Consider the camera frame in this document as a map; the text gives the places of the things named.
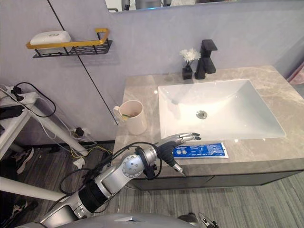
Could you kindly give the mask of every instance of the wall shelf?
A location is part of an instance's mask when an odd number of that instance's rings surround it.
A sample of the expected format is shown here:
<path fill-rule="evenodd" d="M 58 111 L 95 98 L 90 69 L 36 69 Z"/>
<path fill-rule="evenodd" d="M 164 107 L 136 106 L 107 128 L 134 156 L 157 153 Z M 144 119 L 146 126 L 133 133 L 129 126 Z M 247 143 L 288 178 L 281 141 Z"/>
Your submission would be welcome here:
<path fill-rule="evenodd" d="M 30 42 L 26 44 L 28 49 L 34 49 L 36 55 L 33 58 L 44 58 L 44 57 L 57 57 L 57 56 L 81 56 L 81 55 L 104 55 L 107 54 L 112 40 L 108 40 L 110 30 L 107 28 L 96 28 L 95 32 L 97 33 L 98 40 L 89 40 L 89 41 L 74 41 L 74 42 L 65 42 L 65 43 L 52 43 L 52 44 L 39 44 L 31 45 Z M 56 53 L 47 53 L 42 54 L 39 52 L 39 49 L 43 48 L 63 48 L 63 52 Z"/>

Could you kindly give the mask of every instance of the rectangular sink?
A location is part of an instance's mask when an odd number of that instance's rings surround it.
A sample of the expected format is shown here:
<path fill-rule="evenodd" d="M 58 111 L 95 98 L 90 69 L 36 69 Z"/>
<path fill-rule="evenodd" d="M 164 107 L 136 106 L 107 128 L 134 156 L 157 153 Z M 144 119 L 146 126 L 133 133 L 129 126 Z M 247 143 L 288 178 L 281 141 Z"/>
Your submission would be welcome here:
<path fill-rule="evenodd" d="M 285 137 L 250 80 L 158 87 L 161 138 L 197 132 L 202 141 Z"/>

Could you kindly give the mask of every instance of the yellow wire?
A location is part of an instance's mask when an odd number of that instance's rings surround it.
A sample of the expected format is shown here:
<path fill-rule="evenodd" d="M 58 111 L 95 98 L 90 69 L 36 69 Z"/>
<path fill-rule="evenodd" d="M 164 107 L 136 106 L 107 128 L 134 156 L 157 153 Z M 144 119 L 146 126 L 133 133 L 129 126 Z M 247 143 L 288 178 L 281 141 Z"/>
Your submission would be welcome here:
<path fill-rule="evenodd" d="M 71 155 L 72 155 L 73 158 L 83 158 L 83 157 L 88 156 L 89 153 L 90 153 L 92 150 L 96 149 L 96 148 L 99 148 L 99 149 L 102 150 L 102 151 L 107 151 L 108 153 L 113 154 L 112 151 L 110 151 L 110 150 L 108 150 L 107 148 L 102 147 L 102 146 L 95 146 L 95 147 L 91 148 L 91 149 L 88 151 L 87 155 L 82 155 L 82 156 L 76 154 L 76 152 L 73 151 L 72 147 L 70 147 L 70 151 L 71 151 Z"/>

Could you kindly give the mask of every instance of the ceramic mug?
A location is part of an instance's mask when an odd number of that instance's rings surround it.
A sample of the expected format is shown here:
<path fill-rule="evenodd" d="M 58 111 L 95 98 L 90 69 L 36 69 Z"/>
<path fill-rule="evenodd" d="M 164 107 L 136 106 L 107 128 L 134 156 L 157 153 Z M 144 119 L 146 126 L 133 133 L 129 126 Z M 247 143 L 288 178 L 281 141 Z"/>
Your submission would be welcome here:
<path fill-rule="evenodd" d="M 113 108 L 114 114 L 125 121 L 131 134 L 141 134 L 147 130 L 146 116 L 140 101 L 126 101 L 120 107 Z"/>

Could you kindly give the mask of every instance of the faucet handle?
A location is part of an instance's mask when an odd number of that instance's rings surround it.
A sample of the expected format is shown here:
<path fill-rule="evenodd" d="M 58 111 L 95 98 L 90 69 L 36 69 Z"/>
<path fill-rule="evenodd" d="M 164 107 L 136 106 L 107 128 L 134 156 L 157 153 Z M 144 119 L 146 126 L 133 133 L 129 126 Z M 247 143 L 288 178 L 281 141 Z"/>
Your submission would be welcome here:
<path fill-rule="evenodd" d="M 200 54 L 204 58 L 209 58 L 212 51 L 217 51 L 218 48 L 215 46 L 212 39 L 203 39 L 201 42 Z"/>

